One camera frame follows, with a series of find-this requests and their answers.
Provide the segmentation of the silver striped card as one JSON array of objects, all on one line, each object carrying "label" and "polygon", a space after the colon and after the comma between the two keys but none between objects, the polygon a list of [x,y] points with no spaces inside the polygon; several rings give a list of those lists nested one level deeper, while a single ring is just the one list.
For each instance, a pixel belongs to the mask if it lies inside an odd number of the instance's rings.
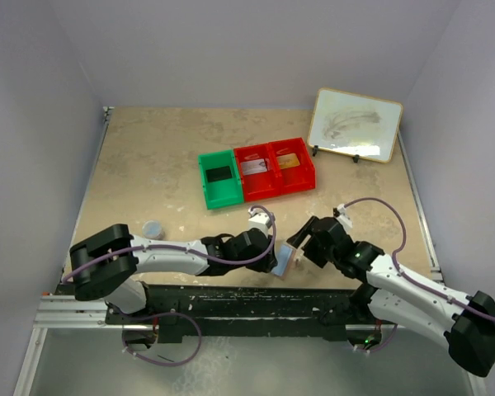
[{"label": "silver striped card", "polygon": [[240,163],[240,167],[244,176],[255,175],[268,171],[266,159],[258,158]]}]

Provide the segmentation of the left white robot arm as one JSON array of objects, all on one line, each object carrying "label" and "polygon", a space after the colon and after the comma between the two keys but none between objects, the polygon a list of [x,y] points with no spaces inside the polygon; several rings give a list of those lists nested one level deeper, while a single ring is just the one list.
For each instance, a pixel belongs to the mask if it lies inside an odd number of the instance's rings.
[{"label": "left white robot arm", "polygon": [[246,267],[269,273],[276,266],[276,227],[252,227],[233,236],[222,233],[190,242],[141,238],[115,224],[70,249],[72,271],[62,278],[77,300],[104,299],[126,315],[148,306],[148,287],[131,276],[152,272],[223,276]]}]

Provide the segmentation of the pink leather card holder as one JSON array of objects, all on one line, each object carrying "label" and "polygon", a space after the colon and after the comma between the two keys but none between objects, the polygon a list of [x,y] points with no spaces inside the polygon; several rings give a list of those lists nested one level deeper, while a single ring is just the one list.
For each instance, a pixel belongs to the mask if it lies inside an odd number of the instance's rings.
[{"label": "pink leather card holder", "polygon": [[296,262],[297,249],[287,243],[282,243],[276,253],[276,266],[271,270],[273,276],[284,279],[289,269]]}]

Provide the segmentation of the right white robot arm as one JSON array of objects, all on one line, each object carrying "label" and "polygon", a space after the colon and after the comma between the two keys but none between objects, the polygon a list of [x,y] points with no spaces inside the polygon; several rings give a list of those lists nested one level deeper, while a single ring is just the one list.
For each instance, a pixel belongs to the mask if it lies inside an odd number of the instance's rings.
[{"label": "right white robot arm", "polygon": [[488,376],[495,364],[495,300],[453,290],[395,264],[381,248],[354,241],[333,217],[311,217],[287,240],[319,267],[332,263],[361,286],[354,296],[377,319],[398,324],[445,348],[462,369]]}]

